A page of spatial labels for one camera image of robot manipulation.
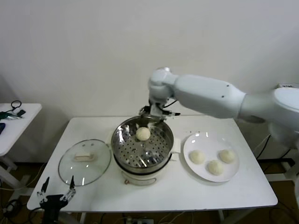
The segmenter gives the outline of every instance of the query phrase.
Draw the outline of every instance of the black cable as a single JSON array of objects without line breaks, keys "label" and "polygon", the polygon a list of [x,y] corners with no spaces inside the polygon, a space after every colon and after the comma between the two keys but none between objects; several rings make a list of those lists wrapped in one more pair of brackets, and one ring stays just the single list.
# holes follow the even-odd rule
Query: black cable
[{"label": "black cable", "polygon": [[263,153],[263,151],[266,149],[266,146],[268,144],[268,141],[269,141],[270,137],[271,137],[271,135],[268,136],[267,141],[266,141],[265,145],[263,146],[262,151],[260,152],[260,154],[257,156],[256,159],[258,159],[261,156],[261,154]]},{"label": "black cable", "polygon": [[289,148],[289,150],[287,150],[285,154],[283,154],[282,156],[280,156],[279,159],[284,158],[291,150],[292,150],[292,148]]},{"label": "black cable", "polygon": [[100,224],[103,223],[103,218],[104,218],[105,215],[106,215],[106,213],[104,213],[104,214],[102,215],[101,220],[100,220]]},{"label": "black cable", "polygon": [[168,104],[168,105],[164,106],[163,108],[169,107],[169,106],[173,105],[176,102],[177,102],[177,100],[173,101],[171,104]]},{"label": "black cable", "polygon": [[126,224],[126,216],[125,216],[125,213],[122,213],[122,217],[123,217],[123,224]]},{"label": "black cable", "polygon": [[[278,159],[283,159],[290,151],[292,150],[292,148],[289,148],[282,156],[280,156]],[[270,168],[272,165],[274,165],[275,163],[270,164],[269,166],[266,167],[266,169],[263,170],[263,172],[265,172],[268,168]]]},{"label": "black cable", "polygon": [[20,100],[14,100],[13,102],[10,103],[11,106],[11,110],[5,111],[5,113],[10,112],[10,111],[14,111],[16,108],[19,108],[22,106],[22,102]]}]

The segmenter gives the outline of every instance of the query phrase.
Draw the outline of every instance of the metal rim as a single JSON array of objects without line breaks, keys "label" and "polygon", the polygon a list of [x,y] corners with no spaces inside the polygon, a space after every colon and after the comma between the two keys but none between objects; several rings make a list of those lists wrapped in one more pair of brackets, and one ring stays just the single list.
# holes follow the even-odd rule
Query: metal rim
[{"label": "metal rim", "polygon": [[[120,130],[123,130],[124,129],[124,126],[125,125],[127,125],[129,128],[131,127],[131,126],[129,126],[129,125],[131,125],[130,124],[130,122],[132,122],[134,125],[135,125],[135,123],[134,123],[134,120],[138,120],[138,119],[144,119],[143,121],[144,121],[144,123],[145,124],[149,124],[149,123],[153,123],[153,128],[155,128],[155,129],[157,129],[158,131],[160,131],[160,133],[162,134],[163,133],[163,135],[165,135],[165,133],[167,133],[167,135],[165,135],[165,138],[166,139],[163,139],[163,138],[161,138],[160,137],[160,139],[159,140],[165,140],[166,142],[166,145],[165,145],[165,148],[162,150],[162,148],[160,149],[161,150],[161,153],[162,153],[162,151],[163,151],[163,156],[161,156],[161,159],[162,160],[160,160],[158,163],[156,163],[156,164],[154,164],[154,165],[151,165],[151,166],[149,166],[149,167],[137,167],[137,166],[132,166],[132,165],[130,165],[130,163],[128,163],[128,164],[126,164],[124,161],[122,161],[122,160],[119,160],[119,158],[118,158],[118,156],[117,155],[120,155],[120,152],[119,152],[119,150],[121,150],[121,148],[120,147],[122,147],[122,146],[120,146],[119,147],[119,145],[116,145],[116,142],[117,142],[117,135],[119,134],[119,131]],[[135,175],[148,175],[148,174],[152,174],[152,173],[154,173],[154,172],[156,172],[156,171],[158,171],[158,170],[160,170],[162,167],[164,167],[167,163],[168,163],[168,161],[169,161],[169,159],[170,159],[170,157],[171,157],[171,149],[172,149],[172,147],[173,147],[173,139],[174,139],[174,137],[173,137],[173,133],[172,133],[172,130],[170,129],[170,127],[166,124],[166,123],[164,123],[163,122],[163,125],[159,125],[160,124],[160,122],[163,122],[162,120],[160,120],[160,119],[157,119],[157,118],[154,118],[154,117],[151,117],[151,116],[135,116],[135,117],[132,117],[132,118],[129,118],[129,119],[127,119],[127,120],[125,120],[125,121],[123,121],[120,125],[118,125],[117,126],[117,128],[115,129],[115,131],[114,131],[114,133],[113,133],[113,135],[112,135],[112,138],[111,138],[111,148],[112,148],[112,150],[113,150],[113,153],[114,153],[114,159],[115,159],[115,161],[117,161],[117,164],[121,167],[121,168],[123,168],[123,169],[125,169],[127,172],[129,172],[129,173],[132,173],[132,174],[135,174]]]},{"label": "metal rim", "polygon": [[[60,166],[61,160],[63,159],[64,155],[65,155],[68,151],[70,151],[75,145],[78,145],[78,144],[80,144],[80,143],[82,143],[82,142],[84,142],[84,141],[89,141],[89,140],[100,141],[100,142],[104,143],[104,144],[107,146],[107,148],[108,148],[108,150],[109,150],[110,160],[109,160],[109,163],[108,163],[106,169],[103,171],[103,174],[107,171],[107,169],[108,169],[108,167],[110,166],[110,163],[111,163],[111,150],[110,150],[109,145],[108,145],[107,143],[105,143],[104,141],[99,140],[99,139],[85,139],[85,140],[79,141],[79,142],[77,142],[76,144],[72,145],[70,148],[68,148],[68,149],[65,151],[65,153],[63,154],[63,156],[61,156],[61,158],[60,158],[60,160],[59,160],[58,167],[57,167],[57,171],[58,171],[58,175],[59,175],[59,177],[60,177],[60,179],[62,180],[63,183],[65,183],[65,181],[64,181],[63,177],[60,175],[60,172],[59,172],[59,166]],[[102,177],[103,174],[100,175],[98,178],[94,179],[93,181],[89,182],[88,184],[95,182],[95,181],[98,180],[100,177]],[[83,186],[86,186],[86,185],[75,185],[75,186],[76,186],[76,187],[83,187]]]}]

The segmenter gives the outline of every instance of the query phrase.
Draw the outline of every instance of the steamed bun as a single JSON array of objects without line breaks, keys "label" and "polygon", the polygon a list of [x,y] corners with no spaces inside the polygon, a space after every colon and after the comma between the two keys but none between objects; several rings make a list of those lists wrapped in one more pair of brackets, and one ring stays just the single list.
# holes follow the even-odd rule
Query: steamed bun
[{"label": "steamed bun", "polygon": [[202,164],[205,161],[205,154],[202,151],[194,150],[189,153],[189,158],[195,164]]},{"label": "steamed bun", "polygon": [[212,160],[208,164],[208,169],[211,174],[220,175],[223,173],[223,166],[218,160]]},{"label": "steamed bun", "polygon": [[150,130],[147,127],[140,127],[136,131],[136,138],[139,141],[146,141],[150,138]]},{"label": "steamed bun", "polygon": [[232,150],[222,150],[219,153],[220,159],[225,163],[232,163],[235,160],[235,153]]}]

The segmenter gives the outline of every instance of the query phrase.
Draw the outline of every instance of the cable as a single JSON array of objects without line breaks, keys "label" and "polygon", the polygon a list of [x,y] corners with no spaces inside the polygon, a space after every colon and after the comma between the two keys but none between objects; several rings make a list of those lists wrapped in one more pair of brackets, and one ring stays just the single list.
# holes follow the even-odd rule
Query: cable
[{"label": "cable", "polygon": [[[122,217],[123,217],[123,218],[126,217],[126,216],[125,216],[125,213],[122,213]],[[125,219],[123,220],[123,224],[126,224],[126,220],[125,220]]]},{"label": "cable", "polygon": [[158,222],[158,224],[160,224],[160,223],[162,222],[162,220],[165,219],[165,218],[167,218],[170,214],[171,214],[171,212],[168,213],[168,214],[167,214],[166,216],[164,216],[163,218],[161,218],[160,221]]},{"label": "cable", "polygon": [[[289,148],[282,156],[280,156],[278,159],[283,159],[286,155],[288,155],[288,153],[292,150],[292,148]],[[268,168],[270,168],[272,165],[274,165],[275,163],[270,164],[269,166],[266,167],[266,169],[263,170],[263,172],[265,172]]]},{"label": "cable", "polygon": [[106,215],[106,213],[104,213],[104,214],[102,215],[102,217],[101,217],[101,219],[100,219],[100,224],[103,223],[103,218],[104,218],[105,215]]},{"label": "cable", "polygon": [[5,111],[5,113],[10,112],[10,111],[14,111],[17,108],[20,108],[22,106],[22,102],[19,100],[14,100],[13,102],[10,103],[10,106],[12,107],[11,110]]},{"label": "cable", "polygon": [[29,186],[30,184],[32,184],[32,183],[37,179],[37,177],[39,176],[39,174],[40,174],[42,168],[43,168],[46,164],[47,164],[47,163],[44,163],[44,164],[40,167],[40,169],[39,169],[37,175],[35,176],[35,178],[34,178],[30,183],[26,184],[24,187],[22,187],[22,188],[16,188],[16,189],[0,188],[0,190],[10,190],[10,191],[15,191],[15,190],[21,190],[21,189],[26,188],[27,186]]},{"label": "cable", "polygon": [[194,219],[194,217],[193,217],[193,211],[191,212],[191,222],[190,222],[190,224],[193,224],[193,219]]},{"label": "cable", "polygon": [[268,142],[269,142],[270,137],[271,137],[271,135],[269,134],[269,136],[268,136],[268,138],[267,138],[267,140],[266,140],[266,143],[265,143],[265,145],[263,146],[262,151],[260,152],[260,154],[257,156],[256,159],[258,159],[258,158],[261,156],[261,154],[263,153],[263,151],[266,149],[266,146],[267,146],[267,144],[268,144]]},{"label": "cable", "polygon": [[117,219],[113,224],[117,224],[120,220],[125,219],[125,218],[127,218],[127,217],[121,217],[121,218]]},{"label": "cable", "polygon": [[282,156],[280,156],[279,159],[284,158],[291,150],[292,150],[292,148],[289,148],[289,150],[287,150],[285,154],[283,154]]},{"label": "cable", "polygon": [[176,102],[177,102],[177,100],[173,101],[171,104],[168,104],[168,105],[164,106],[163,108],[167,108],[167,107],[173,105],[173,104],[176,103]]},{"label": "cable", "polygon": [[260,147],[260,145],[269,137],[270,135],[268,134],[252,151],[253,153],[256,152],[256,149]]},{"label": "cable", "polygon": [[177,217],[179,217],[180,215],[183,215],[185,213],[185,211],[179,213],[177,216],[175,216],[170,222],[172,223]]}]

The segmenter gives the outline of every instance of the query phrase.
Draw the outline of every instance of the white plate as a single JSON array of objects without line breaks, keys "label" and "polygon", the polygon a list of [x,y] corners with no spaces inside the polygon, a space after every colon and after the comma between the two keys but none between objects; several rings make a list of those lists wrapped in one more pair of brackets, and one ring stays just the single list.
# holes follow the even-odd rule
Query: white plate
[{"label": "white plate", "polygon": [[[221,161],[219,152],[223,149],[233,150],[235,152],[235,161],[227,164]],[[189,153],[193,150],[202,151],[206,159],[202,164],[194,164],[189,158]],[[200,132],[191,135],[184,144],[184,157],[188,166],[202,178],[213,182],[229,181],[239,170],[239,157],[232,144],[225,138],[217,135],[215,132]],[[208,171],[207,165],[211,160],[218,160],[223,165],[221,175],[213,175]]]}]

